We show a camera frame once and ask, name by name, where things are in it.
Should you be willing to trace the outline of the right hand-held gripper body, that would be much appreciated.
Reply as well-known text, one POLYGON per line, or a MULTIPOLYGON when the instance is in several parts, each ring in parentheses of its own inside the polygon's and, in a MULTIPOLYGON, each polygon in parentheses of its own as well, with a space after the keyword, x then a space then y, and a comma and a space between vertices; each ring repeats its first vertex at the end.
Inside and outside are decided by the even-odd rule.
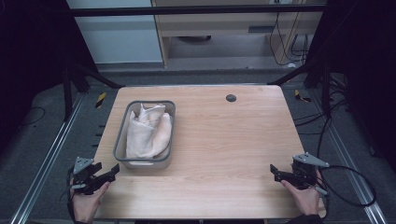
POLYGON ((317 169, 319 167, 329 167, 326 161, 305 152, 294 155, 291 164, 294 180, 292 185, 297 189, 307 189, 317 183, 317 169))

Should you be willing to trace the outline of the person's left hand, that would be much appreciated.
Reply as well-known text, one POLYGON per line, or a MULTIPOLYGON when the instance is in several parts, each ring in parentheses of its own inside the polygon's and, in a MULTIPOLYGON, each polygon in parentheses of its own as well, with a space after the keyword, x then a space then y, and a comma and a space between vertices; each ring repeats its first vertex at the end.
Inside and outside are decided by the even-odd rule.
POLYGON ((106 182, 101 188, 95 191, 91 195, 85 195, 75 193, 73 189, 70 189, 71 204, 74 213, 74 220, 93 223, 94 216, 100 205, 101 198, 104 196, 110 186, 109 182, 106 182))

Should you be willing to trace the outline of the aluminium floor rail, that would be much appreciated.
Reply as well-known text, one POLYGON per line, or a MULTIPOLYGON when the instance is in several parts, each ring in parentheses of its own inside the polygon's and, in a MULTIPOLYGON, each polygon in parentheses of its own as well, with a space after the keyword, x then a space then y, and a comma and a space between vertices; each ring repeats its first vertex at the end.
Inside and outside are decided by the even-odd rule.
POLYGON ((35 178, 30 185, 27 193, 25 194, 23 200, 21 201, 18 209, 15 211, 12 216, 9 224, 25 224, 32 209, 35 206, 36 200, 40 195, 42 189, 44 188, 44 184, 46 183, 50 171, 54 163, 56 162, 58 155, 64 145, 64 142, 76 120, 76 117, 81 109, 81 105, 85 99, 85 93, 78 93, 76 96, 76 101, 72 105, 72 112, 69 118, 62 123, 62 126, 57 133, 55 139, 52 142, 49 151, 40 165, 38 172, 35 175, 35 178))
MULTIPOLYGON (((318 111, 322 112, 320 94, 316 90, 310 90, 309 93, 318 111)), ((347 148, 333 124, 329 125, 329 136, 341 164, 358 171, 358 167, 347 152, 347 148)), ((374 194, 371 192, 368 183, 361 176, 348 174, 348 178, 357 193, 360 203, 368 203, 374 198, 374 194)), ((365 206, 364 211, 372 224, 389 224, 377 202, 374 202, 370 206, 365 206)))

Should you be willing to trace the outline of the black horizontal frame bar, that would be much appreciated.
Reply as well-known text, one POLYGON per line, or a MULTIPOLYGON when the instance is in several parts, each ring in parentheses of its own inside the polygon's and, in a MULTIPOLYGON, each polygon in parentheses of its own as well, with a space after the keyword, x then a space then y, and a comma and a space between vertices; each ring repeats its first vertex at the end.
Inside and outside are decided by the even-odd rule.
POLYGON ((298 5, 240 5, 240 6, 186 6, 186 7, 116 7, 69 9, 65 15, 73 17, 101 16, 146 16, 146 15, 190 15, 229 13, 272 13, 272 12, 318 12, 327 9, 326 4, 298 5))

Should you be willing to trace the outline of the black metal stand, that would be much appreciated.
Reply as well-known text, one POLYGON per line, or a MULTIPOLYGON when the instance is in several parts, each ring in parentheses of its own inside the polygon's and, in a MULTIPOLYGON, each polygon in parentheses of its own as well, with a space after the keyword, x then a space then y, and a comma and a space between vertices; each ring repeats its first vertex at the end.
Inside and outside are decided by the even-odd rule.
POLYGON ((269 82, 269 85, 281 86, 288 80, 291 80, 302 73, 307 73, 304 85, 308 88, 314 88, 321 83, 321 109, 327 118, 331 116, 330 106, 330 79, 331 65, 327 62, 309 62, 294 69, 285 76, 269 82))
POLYGON ((92 77, 112 89, 122 88, 121 84, 117 84, 81 64, 73 63, 67 65, 62 71, 64 86, 64 121, 69 120, 73 111, 72 85, 75 85, 78 92, 87 92, 90 89, 90 84, 85 76, 92 77))

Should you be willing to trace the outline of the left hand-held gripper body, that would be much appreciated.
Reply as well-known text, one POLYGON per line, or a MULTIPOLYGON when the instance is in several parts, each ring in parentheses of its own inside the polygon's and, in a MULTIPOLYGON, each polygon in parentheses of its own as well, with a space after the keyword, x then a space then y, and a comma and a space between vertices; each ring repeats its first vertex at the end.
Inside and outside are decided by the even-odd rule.
POLYGON ((72 189, 78 193, 91 195, 98 190, 96 186, 96 173, 102 169, 101 162, 94 162, 94 159, 77 157, 72 168, 72 189))

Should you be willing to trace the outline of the grey plastic basket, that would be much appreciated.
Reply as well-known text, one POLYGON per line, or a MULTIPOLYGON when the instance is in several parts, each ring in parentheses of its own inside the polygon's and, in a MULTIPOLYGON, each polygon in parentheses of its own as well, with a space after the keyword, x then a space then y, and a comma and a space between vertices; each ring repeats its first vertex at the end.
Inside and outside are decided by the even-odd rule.
POLYGON ((120 126, 120 131, 115 144, 113 155, 116 160, 120 161, 126 168, 146 168, 146 169, 164 169, 166 168, 172 158, 172 141, 173 141, 173 130, 175 122, 176 106, 171 101, 133 101, 129 103, 126 107, 125 113, 120 126), (139 115, 140 105, 143 104, 145 108, 154 107, 158 104, 165 105, 165 112, 170 115, 172 122, 172 133, 170 143, 167 148, 155 156, 152 159, 138 159, 138 158, 128 158, 126 155, 127 146, 127 130, 129 126, 129 117, 132 112, 139 115))

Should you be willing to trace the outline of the white cabinet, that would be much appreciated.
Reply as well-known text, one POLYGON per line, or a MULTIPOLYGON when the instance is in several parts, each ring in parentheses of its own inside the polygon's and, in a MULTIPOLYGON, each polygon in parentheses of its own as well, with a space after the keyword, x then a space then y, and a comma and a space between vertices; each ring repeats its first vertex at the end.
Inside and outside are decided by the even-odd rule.
MULTIPOLYGON (((71 9, 151 7, 150 0, 66 0, 71 9)), ((161 63, 154 17, 76 17, 96 64, 161 63)))

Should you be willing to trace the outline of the light wooden desk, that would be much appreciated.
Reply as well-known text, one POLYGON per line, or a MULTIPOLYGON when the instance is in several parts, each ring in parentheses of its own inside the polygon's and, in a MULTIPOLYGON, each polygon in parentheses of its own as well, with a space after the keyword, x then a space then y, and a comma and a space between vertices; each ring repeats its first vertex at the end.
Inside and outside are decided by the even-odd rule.
MULTIPOLYGON (((327 0, 150 0, 155 7, 322 4, 327 0)), ((291 59, 297 35, 313 35, 321 12, 157 15, 163 41, 176 36, 265 35, 277 63, 291 59)))

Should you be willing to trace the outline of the person's right hand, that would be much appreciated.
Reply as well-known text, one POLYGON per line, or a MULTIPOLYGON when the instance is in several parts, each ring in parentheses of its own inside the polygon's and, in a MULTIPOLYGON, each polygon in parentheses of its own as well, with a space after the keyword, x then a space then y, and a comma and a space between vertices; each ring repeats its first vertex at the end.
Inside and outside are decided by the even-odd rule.
POLYGON ((282 180, 281 184, 292 195, 302 215, 310 216, 318 214, 319 192, 316 187, 297 189, 287 180, 282 180))

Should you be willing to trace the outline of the cream crumpled cloth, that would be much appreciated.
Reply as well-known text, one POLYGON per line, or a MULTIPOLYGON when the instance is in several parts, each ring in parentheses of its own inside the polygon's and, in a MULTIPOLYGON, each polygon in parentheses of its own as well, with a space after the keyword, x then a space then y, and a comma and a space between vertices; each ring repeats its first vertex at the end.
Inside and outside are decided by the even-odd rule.
POLYGON ((170 143, 172 122, 165 105, 145 108, 140 105, 139 115, 132 112, 127 130, 126 155, 128 158, 152 159, 170 143))

